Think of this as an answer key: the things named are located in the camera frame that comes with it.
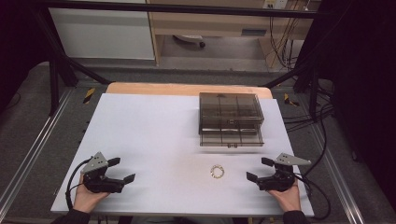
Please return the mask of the white power strip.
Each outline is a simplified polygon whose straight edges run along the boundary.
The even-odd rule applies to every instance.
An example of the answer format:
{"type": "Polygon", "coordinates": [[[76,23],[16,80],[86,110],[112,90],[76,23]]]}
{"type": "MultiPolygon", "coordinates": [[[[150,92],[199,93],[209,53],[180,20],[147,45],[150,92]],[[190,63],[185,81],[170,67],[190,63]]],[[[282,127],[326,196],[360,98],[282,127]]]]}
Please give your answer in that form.
{"type": "Polygon", "coordinates": [[[263,7],[269,9],[285,9],[288,0],[264,0],[263,7]]]}

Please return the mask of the wooden table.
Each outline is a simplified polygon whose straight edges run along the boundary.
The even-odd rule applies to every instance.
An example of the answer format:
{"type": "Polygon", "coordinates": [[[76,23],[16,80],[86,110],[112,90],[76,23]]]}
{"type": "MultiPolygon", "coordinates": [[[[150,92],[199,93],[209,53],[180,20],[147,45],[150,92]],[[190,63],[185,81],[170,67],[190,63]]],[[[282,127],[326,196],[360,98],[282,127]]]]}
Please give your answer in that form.
{"type": "Polygon", "coordinates": [[[198,96],[200,92],[254,93],[261,99],[273,98],[273,94],[267,88],[235,85],[114,82],[109,84],[106,90],[106,93],[184,96],[198,96]]]}

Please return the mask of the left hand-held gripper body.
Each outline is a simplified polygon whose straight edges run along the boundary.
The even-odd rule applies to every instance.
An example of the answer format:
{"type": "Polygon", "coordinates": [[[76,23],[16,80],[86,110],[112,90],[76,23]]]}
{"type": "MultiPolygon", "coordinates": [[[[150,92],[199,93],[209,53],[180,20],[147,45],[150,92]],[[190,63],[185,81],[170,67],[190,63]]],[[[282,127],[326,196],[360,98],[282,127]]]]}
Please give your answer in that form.
{"type": "Polygon", "coordinates": [[[106,176],[106,171],[109,168],[107,161],[101,152],[97,152],[82,169],[83,184],[89,191],[93,193],[121,193],[125,183],[121,179],[106,176]]]}

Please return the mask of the person's grey clothing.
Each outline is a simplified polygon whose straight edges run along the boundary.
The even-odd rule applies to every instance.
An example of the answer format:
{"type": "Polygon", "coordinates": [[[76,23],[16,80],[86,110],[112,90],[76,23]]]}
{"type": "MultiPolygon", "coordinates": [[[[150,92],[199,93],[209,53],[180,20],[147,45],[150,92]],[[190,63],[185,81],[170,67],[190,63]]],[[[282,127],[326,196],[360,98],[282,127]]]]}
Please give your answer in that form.
{"type": "Polygon", "coordinates": [[[230,217],[133,217],[131,224],[234,224],[230,217]]]}

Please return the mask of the office chair base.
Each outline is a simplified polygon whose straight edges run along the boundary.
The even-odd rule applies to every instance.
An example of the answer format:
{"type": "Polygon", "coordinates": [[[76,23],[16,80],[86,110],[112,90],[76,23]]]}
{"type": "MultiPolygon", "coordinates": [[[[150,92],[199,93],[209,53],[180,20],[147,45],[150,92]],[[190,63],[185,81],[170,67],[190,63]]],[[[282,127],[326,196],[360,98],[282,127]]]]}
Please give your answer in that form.
{"type": "Polygon", "coordinates": [[[205,42],[200,35],[174,35],[174,38],[177,38],[184,42],[198,44],[200,48],[205,47],[205,42]]]}

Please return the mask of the white table board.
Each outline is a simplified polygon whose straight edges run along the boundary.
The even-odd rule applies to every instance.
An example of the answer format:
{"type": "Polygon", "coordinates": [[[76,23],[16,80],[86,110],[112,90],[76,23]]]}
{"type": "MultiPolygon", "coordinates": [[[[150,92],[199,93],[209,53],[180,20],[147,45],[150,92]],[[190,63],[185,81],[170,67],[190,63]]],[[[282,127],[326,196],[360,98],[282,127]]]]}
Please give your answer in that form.
{"type": "Polygon", "coordinates": [[[270,176],[262,158],[291,154],[278,103],[261,101],[261,147],[201,147],[196,96],[109,94],[101,96],[72,163],[96,152],[120,163],[106,172],[135,174],[121,193],[95,211],[116,216],[262,217],[281,214],[276,200],[247,180],[270,176]]]}

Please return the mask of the smoky clear plastic drawer box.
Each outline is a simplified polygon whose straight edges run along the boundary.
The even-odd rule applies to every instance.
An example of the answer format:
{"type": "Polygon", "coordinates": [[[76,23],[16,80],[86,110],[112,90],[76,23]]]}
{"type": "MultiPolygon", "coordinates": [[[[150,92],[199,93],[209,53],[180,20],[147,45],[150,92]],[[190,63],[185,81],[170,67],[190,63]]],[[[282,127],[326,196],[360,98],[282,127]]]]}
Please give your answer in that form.
{"type": "Polygon", "coordinates": [[[263,122],[254,93],[199,93],[201,147],[261,147],[263,122]]]}

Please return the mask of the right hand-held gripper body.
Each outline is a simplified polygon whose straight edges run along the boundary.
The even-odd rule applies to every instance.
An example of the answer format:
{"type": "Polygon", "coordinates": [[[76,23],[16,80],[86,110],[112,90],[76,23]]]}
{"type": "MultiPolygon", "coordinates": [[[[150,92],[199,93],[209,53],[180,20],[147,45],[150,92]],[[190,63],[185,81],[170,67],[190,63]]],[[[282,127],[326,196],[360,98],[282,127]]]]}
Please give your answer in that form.
{"type": "Polygon", "coordinates": [[[287,153],[281,153],[274,160],[275,173],[268,177],[258,177],[256,184],[259,190],[285,191],[291,187],[295,180],[294,165],[310,165],[311,161],[304,160],[287,153]]]}

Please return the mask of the person's right hand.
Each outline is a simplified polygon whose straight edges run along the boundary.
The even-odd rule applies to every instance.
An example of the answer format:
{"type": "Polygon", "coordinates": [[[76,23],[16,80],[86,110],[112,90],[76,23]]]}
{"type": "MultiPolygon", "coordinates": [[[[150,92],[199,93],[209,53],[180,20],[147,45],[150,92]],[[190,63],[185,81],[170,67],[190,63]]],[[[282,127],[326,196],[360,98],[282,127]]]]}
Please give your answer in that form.
{"type": "Polygon", "coordinates": [[[268,190],[278,202],[284,212],[301,211],[300,191],[298,180],[295,179],[291,187],[285,191],[268,190]]]}

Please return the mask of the light wooden desk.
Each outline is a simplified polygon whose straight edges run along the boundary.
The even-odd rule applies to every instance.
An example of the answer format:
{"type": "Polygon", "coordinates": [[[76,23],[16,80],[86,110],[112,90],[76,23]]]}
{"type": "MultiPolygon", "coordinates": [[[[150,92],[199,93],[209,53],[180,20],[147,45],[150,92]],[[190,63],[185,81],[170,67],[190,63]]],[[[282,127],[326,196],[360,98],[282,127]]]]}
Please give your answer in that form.
{"type": "MultiPolygon", "coordinates": [[[[193,5],[210,7],[264,8],[264,0],[146,0],[149,4],[193,5]]],[[[288,0],[286,10],[318,9],[315,0],[288,0]]],[[[148,14],[155,56],[159,57],[166,35],[201,35],[253,37],[259,40],[267,64],[280,64],[281,50],[289,41],[304,40],[312,25],[311,19],[240,17],[208,14],[148,14]]]]}

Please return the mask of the aluminium floor rail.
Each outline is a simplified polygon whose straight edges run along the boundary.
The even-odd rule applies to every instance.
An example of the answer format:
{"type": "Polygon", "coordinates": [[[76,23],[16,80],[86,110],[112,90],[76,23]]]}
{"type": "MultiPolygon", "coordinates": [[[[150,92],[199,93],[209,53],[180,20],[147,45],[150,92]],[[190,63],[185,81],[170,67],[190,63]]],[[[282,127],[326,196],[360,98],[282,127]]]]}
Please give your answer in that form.
{"type": "Polygon", "coordinates": [[[364,224],[364,218],[352,196],[347,182],[345,181],[341,170],[337,166],[331,151],[325,146],[325,141],[327,140],[327,138],[325,137],[324,131],[321,129],[321,126],[319,124],[313,124],[311,130],[313,135],[315,136],[318,150],[320,152],[324,151],[322,160],[328,170],[330,179],[332,181],[332,184],[334,185],[335,191],[337,192],[337,196],[341,202],[341,205],[343,205],[349,223],[364,224]]]}
{"type": "Polygon", "coordinates": [[[11,207],[19,191],[21,190],[24,181],[31,172],[43,147],[46,145],[73,92],[73,88],[67,88],[64,91],[61,99],[59,100],[58,108],[52,115],[47,118],[44,126],[41,128],[38,136],[35,138],[35,141],[30,146],[27,154],[23,158],[23,161],[18,167],[15,175],[10,180],[4,193],[0,196],[0,223],[5,219],[9,208],[11,207]]]}

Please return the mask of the person's left hand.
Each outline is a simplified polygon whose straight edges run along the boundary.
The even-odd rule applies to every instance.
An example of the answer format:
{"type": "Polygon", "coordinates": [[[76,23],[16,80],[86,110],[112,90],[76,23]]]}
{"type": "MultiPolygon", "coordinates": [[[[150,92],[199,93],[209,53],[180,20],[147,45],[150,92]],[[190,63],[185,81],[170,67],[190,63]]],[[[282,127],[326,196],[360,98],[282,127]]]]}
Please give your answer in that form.
{"type": "Polygon", "coordinates": [[[73,209],[89,214],[108,195],[108,192],[93,193],[89,191],[83,184],[83,176],[81,176],[78,181],[73,209]]]}

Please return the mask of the black metal frame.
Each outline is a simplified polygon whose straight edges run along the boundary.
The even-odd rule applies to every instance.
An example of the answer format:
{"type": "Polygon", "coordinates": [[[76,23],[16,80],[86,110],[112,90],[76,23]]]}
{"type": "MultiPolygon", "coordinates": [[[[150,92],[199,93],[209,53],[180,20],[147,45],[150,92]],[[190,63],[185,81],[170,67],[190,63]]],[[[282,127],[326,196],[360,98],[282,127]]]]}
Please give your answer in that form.
{"type": "Polygon", "coordinates": [[[132,11],[132,12],[160,12],[173,14],[208,14],[227,15],[240,17],[267,17],[267,18],[298,18],[298,19],[322,19],[330,15],[329,12],[319,11],[297,11],[286,9],[255,9],[246,7],[210,7],[189,5],[167,5],[167,4],[140,4],[120,2],[97,2],[97,1],[71,1],[71,0],[31,0],[27,4],[36,26],[44,36],[42,42],[49,55],[51,110],[52,115],[58,107],[58,82],[60,75],[67,86],[76,86],[78,79],[73,71],[78,71],[93,80],[108,85],[111,80],[100,77],[87,67],[71,59],[65,52],[57,35],[52,32],[48,20],[42,15],[43,10],[48,8],[88,9],[88,10],[110,10],[110,11],[132,11]]]}

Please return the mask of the white cabinet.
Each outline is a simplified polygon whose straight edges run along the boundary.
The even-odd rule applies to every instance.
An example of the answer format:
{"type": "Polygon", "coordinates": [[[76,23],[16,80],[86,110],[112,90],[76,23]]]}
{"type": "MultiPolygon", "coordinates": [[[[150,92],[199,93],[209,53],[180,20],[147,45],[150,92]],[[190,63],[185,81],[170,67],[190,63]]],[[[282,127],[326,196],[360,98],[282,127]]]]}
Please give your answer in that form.
{"type": "Polygon", "coordinates": [[[63,8],[49,12],[69,57],[154,59],[147,12],[63,8]]]}

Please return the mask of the yellow black floor tape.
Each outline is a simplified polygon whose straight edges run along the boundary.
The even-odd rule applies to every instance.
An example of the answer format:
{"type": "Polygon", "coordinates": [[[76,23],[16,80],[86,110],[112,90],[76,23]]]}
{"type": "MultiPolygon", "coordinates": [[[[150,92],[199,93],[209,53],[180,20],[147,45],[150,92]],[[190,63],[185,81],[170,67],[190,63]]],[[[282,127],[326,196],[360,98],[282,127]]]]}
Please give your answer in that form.
{"type": "Polygon", "coordinates": [[[95,92],[95,88],[89,88],[84,99],[83,99],[83,104],[88,104],[89,101],[91,100],[93,94],[95,92]]]}
{"type": "Polygon", "coordinates": [[[284,103],[287,105],[300,106],[298,102],[293,102],[287,93],[284,93],[284,103]]]}

